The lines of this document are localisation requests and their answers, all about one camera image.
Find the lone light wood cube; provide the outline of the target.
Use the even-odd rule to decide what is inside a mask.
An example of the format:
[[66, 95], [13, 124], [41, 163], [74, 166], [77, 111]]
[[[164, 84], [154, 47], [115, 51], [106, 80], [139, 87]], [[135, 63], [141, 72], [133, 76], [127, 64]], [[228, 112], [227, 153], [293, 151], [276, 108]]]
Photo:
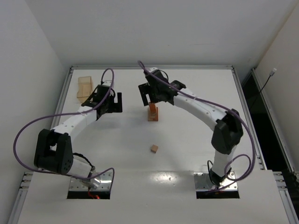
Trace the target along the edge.
[[150, 151], [152, 153], [156, 153], [158, 151], [158, 146], [157, 145], [152, 145], [151, 148], [150, 148]]

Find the reddish long wood block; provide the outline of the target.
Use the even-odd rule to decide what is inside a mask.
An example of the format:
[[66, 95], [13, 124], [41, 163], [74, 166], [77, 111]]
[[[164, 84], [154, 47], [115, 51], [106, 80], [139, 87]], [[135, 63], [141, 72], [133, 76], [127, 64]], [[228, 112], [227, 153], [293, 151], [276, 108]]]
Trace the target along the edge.
[[156, 109], [155, 109], [154, 113], [157, 113], [157, 116], [152, 117], [152, 120], [153, 121], [159, 121], [159, 108], [157, 106], [156, 106]]

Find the brown arch wood block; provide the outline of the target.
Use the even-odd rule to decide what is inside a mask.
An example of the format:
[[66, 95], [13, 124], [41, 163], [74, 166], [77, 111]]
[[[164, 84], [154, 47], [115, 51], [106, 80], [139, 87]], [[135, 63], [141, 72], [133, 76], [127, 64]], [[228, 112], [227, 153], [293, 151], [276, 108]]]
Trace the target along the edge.
[[150, 114], [156, 114], [157, 112], [157, 106], [155, 103], [152, 103], [152, 102], [149, 102], [149, 111], [150, 111]]

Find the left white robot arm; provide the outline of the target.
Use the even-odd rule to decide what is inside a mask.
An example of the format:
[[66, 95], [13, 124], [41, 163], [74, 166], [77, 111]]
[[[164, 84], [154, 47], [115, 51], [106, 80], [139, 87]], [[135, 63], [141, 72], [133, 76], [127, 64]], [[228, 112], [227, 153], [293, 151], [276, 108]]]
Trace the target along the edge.
[[74, 158], [72, 143], [91, 123], [106, 113], [122, 112], [122, 93], [98, 85], [77, 113], [51, 130], [38, 134], [34, 165], [60, 175], [90, 178], [94, 166]]

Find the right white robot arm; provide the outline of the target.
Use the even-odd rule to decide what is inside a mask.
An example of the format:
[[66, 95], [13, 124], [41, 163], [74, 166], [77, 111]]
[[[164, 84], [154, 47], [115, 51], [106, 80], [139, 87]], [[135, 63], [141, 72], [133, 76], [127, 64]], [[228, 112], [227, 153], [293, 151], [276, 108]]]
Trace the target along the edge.
[[146, 74], [145, 78], [147, 82], [138, 86], [145, 106], [149, 103], [170, 103], [186, 110], [213, 131], [211, 144], [215, 154], [209, 177], [212, 184], [219, 187], [231, 171], [229, 162], [243, 136], [240, 121], [227, 111], [197, 101], [196, 96], [185, 84], [178, 80], [168, 82], [162, 71], [157, 68], [153, 69], [152, 75]]

